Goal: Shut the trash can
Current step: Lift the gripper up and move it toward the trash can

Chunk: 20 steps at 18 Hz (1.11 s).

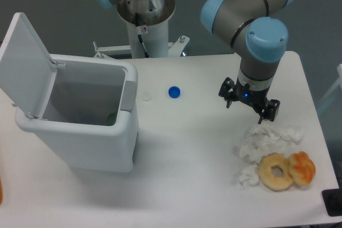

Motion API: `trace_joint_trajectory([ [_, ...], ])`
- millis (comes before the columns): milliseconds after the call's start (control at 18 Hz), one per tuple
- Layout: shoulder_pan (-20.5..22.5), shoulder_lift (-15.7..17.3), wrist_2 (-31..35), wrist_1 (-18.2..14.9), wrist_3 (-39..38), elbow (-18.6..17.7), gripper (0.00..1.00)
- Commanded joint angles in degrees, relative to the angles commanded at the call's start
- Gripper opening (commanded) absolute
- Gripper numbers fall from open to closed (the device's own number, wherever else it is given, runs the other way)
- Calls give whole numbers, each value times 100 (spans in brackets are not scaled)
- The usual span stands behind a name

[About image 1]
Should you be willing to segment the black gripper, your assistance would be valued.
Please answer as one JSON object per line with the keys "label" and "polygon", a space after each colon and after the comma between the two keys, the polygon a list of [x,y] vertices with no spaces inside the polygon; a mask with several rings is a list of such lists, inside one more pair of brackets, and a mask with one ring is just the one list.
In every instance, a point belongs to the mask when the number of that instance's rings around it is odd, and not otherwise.
{"label": "black gripper", "polygon": [[267,100],[268,88],[255,91],[249,84],[242,85],[239,80],[235,85],[234,81],[227,77],[219,90],[219,96],[226,101],[226,108],[229,108],[234,101],[240,101],[251,107],[261,108],[258,110],[260,116],[258,124],[263,120],[274,122],[281,102],[276,99]]}

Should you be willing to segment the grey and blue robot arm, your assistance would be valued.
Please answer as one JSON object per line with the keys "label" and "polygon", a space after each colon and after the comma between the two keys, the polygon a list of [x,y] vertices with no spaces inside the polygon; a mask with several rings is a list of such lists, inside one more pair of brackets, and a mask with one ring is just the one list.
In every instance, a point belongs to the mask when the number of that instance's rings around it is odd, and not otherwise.
{"label": "grey and blue robot arm", "polygon": [[[133,58],[170,55],[168,21],[175,0],[97,0],[102,7],[115,6],[126,22]],[[241,57],[238,77],[224,80],[219,96],[227,105],[248,105],[260,120],[273,121],[280,102],[267,93],[284,55],[289,34],[271,15],[294,0],[207,0],[200,12],[202,25]]]}

